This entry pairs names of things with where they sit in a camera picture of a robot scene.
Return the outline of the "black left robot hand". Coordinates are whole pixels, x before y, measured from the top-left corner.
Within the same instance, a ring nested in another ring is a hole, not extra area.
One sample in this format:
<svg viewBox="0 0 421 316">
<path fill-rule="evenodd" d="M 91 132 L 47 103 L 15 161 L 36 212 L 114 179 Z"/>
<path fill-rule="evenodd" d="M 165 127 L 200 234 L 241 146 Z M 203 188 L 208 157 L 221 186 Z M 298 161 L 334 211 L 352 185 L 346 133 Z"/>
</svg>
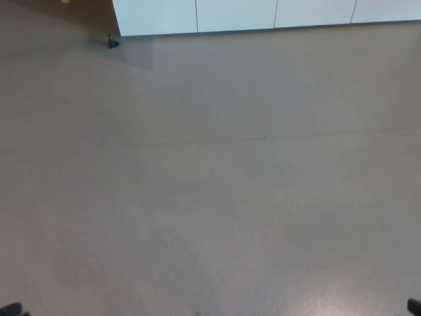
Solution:
<svg viewBox="0 0 421 316">
<path fill-rule="evenodd" d="M 22 304 L 13 302 L 0 308 L 0 316 L 21 316 Z"/>
</svg>

